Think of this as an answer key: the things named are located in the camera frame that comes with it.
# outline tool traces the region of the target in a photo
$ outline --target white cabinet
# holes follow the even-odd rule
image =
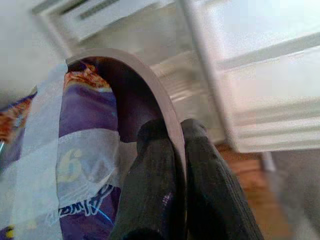
[[[185,2],[234,148],[319,148],[319,1]]]

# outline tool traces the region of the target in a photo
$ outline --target wooden floor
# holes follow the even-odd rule
[[[289,225],[274,194],[269,190],[260,155],[234,152],[226,144],[216,147],[237,175],[265,239],[289,240]]]

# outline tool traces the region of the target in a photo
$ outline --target floor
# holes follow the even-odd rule
[[[290,226],[270,191],[257,153],[234,152],[228,145],[216,146],[229,164],[247,196],[248,203],[266,240],[289,240]]]

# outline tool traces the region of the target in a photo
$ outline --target white wall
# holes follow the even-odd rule
[[[62,61],[31,15],[42,1],[0,1],[0,108],[28,95]]]

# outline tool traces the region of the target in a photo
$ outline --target gray curved object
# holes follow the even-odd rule
[[[73,68],[76,68],[74,65],[83,59],[98,65],[99,74],[108,82],[111,80],[110,85],[117,99],[117,104],[118,102],[121,104],[121,107],[117,106],[119,122],[124,121],[123,125],[133,123],[130,129],[126,129],[126,126],[120,124],[119,134],[123,142],[135,142],[140,127],[149,120],[157,118],[157,115],[159,116],[157,113],[157,108],[159,108],[162,115],[159,117],[164,118],[168,136],[176,152],[176,165],[181,172],[180,186],[183,188],[180,191],[185,200],[184,209],[187,209],[187,164],[183,132],[171,99],[155,73],[136,56],[112,48],[88,49],[67,59],[66,64],[69,71],[73,71]],[[148,110],[144,109],[154,110],[154,113],[148,115]]]

